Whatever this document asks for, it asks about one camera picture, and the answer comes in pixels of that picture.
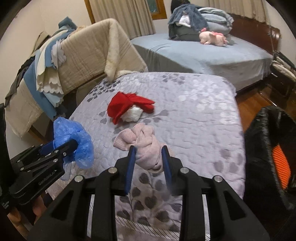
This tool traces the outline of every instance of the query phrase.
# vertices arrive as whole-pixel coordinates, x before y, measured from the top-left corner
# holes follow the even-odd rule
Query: wooden headboard
[[[233,28],[230,34],[240,39],[246,40],[272,54],[272,45],[274,50],[278,50],[280,30],[278,28],[260,23],[255,19],[231,14],[234,18]]]

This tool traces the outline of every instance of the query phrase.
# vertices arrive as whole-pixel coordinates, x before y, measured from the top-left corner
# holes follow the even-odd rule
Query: beige curtain
[[[96,22],[116,19],[130,39],[155,33],[146,0],[89,0]]]
[[[228,13],[234,13],[248,18],[254,18],[259,22],[266,22],[264,0],[207,0],[209,7],[222,9]]]

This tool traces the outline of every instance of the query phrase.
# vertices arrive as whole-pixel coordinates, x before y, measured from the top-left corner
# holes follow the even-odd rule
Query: gray fleece blanket
[[[195,31],[199,32],[203,28],[207,28],[208,27],[207,21],[198,11],[199,8],[201,7],[195,4],[183,4],[180,7],[177,7],[173,11],[168,24],[171,25],[171,24],[178,23],[181,17],[184,15],[183,12],[186,12],[190,19],[190,25]]]

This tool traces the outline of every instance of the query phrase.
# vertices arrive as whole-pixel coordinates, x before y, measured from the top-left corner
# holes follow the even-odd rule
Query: plush toy
[[[228,44],[226,37],[221,33],[207,31],[203,28],[200,33],[200,43],[201,44],[214,44],[218,47],[223,47]]]

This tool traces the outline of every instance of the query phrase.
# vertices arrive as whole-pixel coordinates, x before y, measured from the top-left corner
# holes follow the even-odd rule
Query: red cloth
[[[118,92],[110,101],[107,113],[108,116],[113,118],[113,123],[116,125],[120,117],[133,105],[140,107],[144,112],[152,113],[154,103],[154,101],[137,96],[136,94]]]

